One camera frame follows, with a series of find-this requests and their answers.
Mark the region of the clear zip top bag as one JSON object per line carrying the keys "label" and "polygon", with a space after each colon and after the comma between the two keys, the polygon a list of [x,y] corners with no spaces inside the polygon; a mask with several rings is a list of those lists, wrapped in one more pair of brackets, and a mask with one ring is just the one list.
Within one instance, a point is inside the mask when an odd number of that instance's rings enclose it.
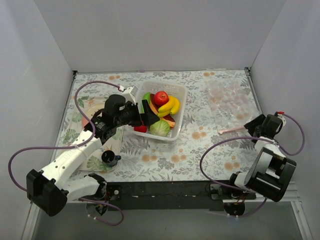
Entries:
{"label": "clear zip top bag", "polygon": [[238,131],[260,115],[249,81],[214,78],[207,82],[208,103],[219,134]]}

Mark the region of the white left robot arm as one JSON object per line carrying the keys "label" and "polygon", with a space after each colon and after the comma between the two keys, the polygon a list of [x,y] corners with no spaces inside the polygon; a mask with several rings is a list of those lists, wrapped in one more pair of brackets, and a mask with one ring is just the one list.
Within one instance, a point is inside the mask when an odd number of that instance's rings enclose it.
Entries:
{"label": "white left robot arm", "polygon": [[104,200],[107,182],[95,173],[82,179],[69,181],[71,174],[87,158],[115,135],[117,128],[151,126],[160,118],[153,113],[147,100],[142,101],[143,113],[137,103],[124,96],[112,94],[84,127],[71,148],[61,153],[53,162],[40,171],[31,170],[26,176],[27,197],[50,217],[57,215],[73,200],[88,197]]}

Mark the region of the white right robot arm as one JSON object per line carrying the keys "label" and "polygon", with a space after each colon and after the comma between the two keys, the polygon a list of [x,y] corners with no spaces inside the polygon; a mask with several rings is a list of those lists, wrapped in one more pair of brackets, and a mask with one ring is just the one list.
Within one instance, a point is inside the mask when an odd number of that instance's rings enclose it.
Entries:
{"label": "white right robot arm", "polygon": [[279,202],[292,179],[296,162],[286,157],[274,137],[286,124],[283,112],[259,115],[244,125],[254,137],[254,149],[257,151],[253,165],[248,172],[237,172],[231,175],[226,186],[227,195],[237,199],[246,191],[255,192]]}

